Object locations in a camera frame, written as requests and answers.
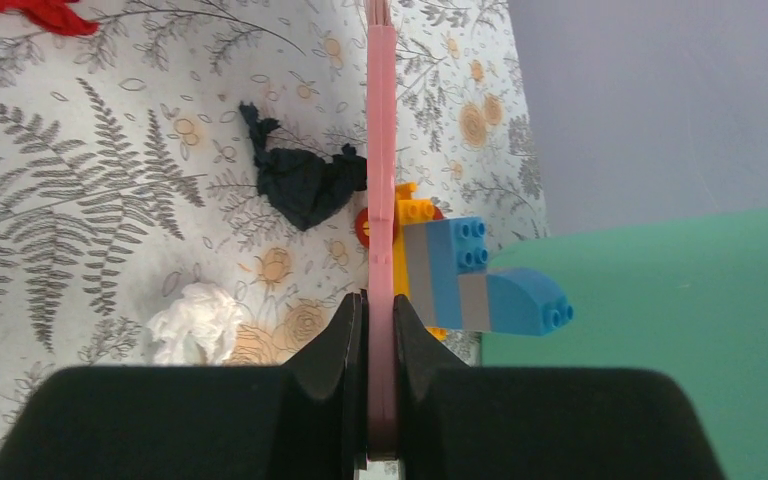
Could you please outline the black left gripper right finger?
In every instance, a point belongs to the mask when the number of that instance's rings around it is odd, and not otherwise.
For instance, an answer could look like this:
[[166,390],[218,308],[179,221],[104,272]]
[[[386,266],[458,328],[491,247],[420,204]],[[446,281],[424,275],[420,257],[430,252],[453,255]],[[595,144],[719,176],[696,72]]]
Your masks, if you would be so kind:
[[405,479],[721,479],[680,386],[645,369],[471,367],[394,304]]

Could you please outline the pink hand brush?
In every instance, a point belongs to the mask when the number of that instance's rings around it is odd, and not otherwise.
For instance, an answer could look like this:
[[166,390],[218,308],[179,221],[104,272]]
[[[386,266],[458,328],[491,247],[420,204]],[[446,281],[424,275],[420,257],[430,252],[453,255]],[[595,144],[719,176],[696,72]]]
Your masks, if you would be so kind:
[[392,460],[398,443],[393,320],[397,31],[387,1],[367,1],[368,394],[367,457]]

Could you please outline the white paper scrap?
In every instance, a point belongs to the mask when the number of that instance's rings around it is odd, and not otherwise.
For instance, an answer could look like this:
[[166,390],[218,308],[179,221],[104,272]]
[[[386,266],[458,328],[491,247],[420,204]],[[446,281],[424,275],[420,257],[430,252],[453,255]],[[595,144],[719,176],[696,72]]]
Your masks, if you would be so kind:
[[181,297],[146,324],[150,363],[163,366],[222,365],[232,355],[238,328],[249,312],[213,283],[185,286]]

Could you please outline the green trash bin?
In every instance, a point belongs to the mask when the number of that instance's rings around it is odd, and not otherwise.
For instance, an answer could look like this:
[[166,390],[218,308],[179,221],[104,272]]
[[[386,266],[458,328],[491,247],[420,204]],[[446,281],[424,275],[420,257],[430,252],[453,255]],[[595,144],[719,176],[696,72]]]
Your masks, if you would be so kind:
[[485,365],[637,367],[693,401],[731,479],[768,479],[768,209],[525,240],[496,269],[555,280],[572,322],[488,334]]

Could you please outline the floral table mat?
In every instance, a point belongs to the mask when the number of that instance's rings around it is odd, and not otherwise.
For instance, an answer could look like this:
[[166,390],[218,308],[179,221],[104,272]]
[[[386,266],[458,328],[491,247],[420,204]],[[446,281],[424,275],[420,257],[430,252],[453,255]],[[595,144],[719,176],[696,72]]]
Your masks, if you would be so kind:
[[279,363],[367,284],[366,197],[308,231],[256,190],[238,107],[271,143],[367,144],[360,1],[83,1],[87,37],[0,14],[0,446],[73,364],[151,359],[146,323],[192,283],[243,312],[237,364]]

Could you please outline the toy brick car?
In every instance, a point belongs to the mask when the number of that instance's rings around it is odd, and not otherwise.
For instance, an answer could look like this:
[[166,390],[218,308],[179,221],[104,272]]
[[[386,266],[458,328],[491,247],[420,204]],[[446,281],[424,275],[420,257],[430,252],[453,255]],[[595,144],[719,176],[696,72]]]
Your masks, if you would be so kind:
[[436,214],[395,186],[394,295],[406,296],[425,327],[543,336],[567,325],[574,308],[557,282],[537,270],[492,269],[482,218]]

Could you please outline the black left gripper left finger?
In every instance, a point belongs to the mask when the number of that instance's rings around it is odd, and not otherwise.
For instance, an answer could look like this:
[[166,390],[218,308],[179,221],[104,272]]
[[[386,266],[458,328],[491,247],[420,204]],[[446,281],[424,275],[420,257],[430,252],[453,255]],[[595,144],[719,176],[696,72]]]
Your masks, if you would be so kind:
[[0,479],[354,479],[365,463],[364,294],[273,366],[53,373],[0,449]]

